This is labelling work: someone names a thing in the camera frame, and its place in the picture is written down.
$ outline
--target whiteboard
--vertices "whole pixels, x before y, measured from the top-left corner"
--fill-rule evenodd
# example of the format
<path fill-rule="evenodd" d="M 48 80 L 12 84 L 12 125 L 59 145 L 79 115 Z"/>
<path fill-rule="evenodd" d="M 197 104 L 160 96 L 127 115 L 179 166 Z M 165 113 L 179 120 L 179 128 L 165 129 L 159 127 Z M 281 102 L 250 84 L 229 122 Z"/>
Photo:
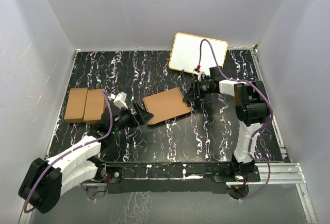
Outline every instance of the whiteboard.
<path fill-rule="evenodd" d="M 198 61 L 200 58 L 200 43 L 202 39 L 208 39 L 210 41 L 218 65 L 223 66 L 228 48 L 228 43 L 226 41 L 178 32 L 175 35 L 171 58 L 169 62 L 169 68 L 172 70 L 185 70 L 185 72 L 188 73 L 198 74 L 193 70 L 198 65 Z M 210 75 L 209 68 L 214 66 L 217 65 L 213 58 L 211 48 L 207 42 L 203 42 L 201 71 L 204 71 L 206 75 Z"/>

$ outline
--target white wall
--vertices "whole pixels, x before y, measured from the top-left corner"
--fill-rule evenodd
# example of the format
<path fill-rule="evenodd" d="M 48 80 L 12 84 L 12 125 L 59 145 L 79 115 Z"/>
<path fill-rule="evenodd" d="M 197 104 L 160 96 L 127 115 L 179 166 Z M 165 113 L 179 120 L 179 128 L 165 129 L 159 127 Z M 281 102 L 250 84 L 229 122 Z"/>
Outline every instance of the white wall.
<path fill-rule="evenodd" d="M 75 49 L 172 49 L 177 32 L 258 44 L 282 0 L 49 0 Z"/>
<path fill-rule="evenodd" d="M 330 223 L 329 17 L 329 0 L 284 0 L 258 52 L 289 156 L 301 164 L 320 223 Z"/>
<path fill-rule="evenodd" d="M 0 0 L 0 222 L 17 223 L 19 187 L 50 141 L 74 49 L 47 0 Z"/>

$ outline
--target black marble-patterned table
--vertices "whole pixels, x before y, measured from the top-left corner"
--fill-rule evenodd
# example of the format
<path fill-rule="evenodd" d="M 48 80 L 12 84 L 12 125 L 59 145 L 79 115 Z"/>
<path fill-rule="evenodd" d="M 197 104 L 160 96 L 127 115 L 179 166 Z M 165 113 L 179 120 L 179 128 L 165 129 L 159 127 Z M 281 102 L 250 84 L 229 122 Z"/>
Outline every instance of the black marble-patterned table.
<path fill-rule="evenodd" d="M 48 156 L 54 156 L 86 134 L 86 124 L 63 121 L 70 88 L 106 89 L 108 93 L 127 93 L 127 102 L 175 87 L 183 94 L 189 89 L 190 74 L 169 69 L 170 51 L 94 51 L 76 55 L 70 82 Z M 224 72 L 233 78 L 258 78 L 250 50 L 228 50 Z M 101 158 L 106 162 L 226 162 L 235 150 L 239 124 L 234 98 L 210 94 L 195 101 L 191 113 L 156 126 L 125 129 Z M 258 138 L 256 157 L 283 161 L 273 127 Z"/>

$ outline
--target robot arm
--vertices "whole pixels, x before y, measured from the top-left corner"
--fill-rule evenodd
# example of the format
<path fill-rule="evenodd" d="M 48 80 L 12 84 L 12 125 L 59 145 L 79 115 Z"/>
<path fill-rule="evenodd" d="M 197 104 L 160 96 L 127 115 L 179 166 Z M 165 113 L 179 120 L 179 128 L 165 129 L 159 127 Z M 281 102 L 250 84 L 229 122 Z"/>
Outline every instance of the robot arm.
<path fill-rule="evenodd" d="M 53 165 L 42 177 L 29 200 L 41 213 L 51 210 L 60 196 L 74 186 L 94 178 L 101 180 L 104 164 L 95 156 L 111 142 L 114 131 L 144 125 L 153 117 L 153 114 L 144 111 L 137 103 L 133 103 L 136 114 L 132 114 L 127 108 L 125 98 L 126 94 L 120 93 L 113 101 L 118 109 L 111 108 L 113 125 L 108 137 L 96 141 L 103 137 L 110 127 L 110 113 L 106 108 L 101 121 L 93 125 L 81 141 L 54 157 L 47 160 L 38 158 L 31 163 L 20 187 L 19 196 L 26 200 L 37 179 L 51 164 Z"/>
<path fill-rule="evenodd" d="M 257 136 L 250 142 L 256 132 L 270 115 L 270 110 L 260 95 L 248 84 L 234 80 L 222 80 L 216 75 L 217 68 L 210 68 L 211 77 L 199 72 L 198 79 L 193 79 L 184 101 L 203 98 L 208 93 L 227 94 L 235 98 L 236 115 L 239 120 L 239 136 L 234 157 L 238 163 L 251 162 L 254 157 Z M 262 81 L 252 82 L 264 95 L 265 86 Z"/>

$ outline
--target cardboard sheet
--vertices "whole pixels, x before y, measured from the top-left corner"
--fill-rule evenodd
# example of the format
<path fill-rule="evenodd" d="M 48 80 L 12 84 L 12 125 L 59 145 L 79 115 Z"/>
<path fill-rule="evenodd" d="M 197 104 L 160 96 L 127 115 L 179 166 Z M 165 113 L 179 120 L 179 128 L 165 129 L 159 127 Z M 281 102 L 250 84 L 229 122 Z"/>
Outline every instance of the cardboard sheet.
<path fill-rule="evenodd" d="M 84 121 L 87 89 L 70 89 L 64 121 L 67 123 L 81 123 Z"/>
<path fill-rule="evenodd" d="M 101 120 L 106 107 L 107 103 L 100 89 L 88 90 L 84 114 L 85 123 L 92 125 Z"/>
<path fill-rule="evenodd" d="M 188 107 L 183 101 L 179 88 L 145 97 L 143 98 L 143 103 L 146 110 L 154 115 L 148 122 L 149 125 L 191 112 L 191 107 Z"/>

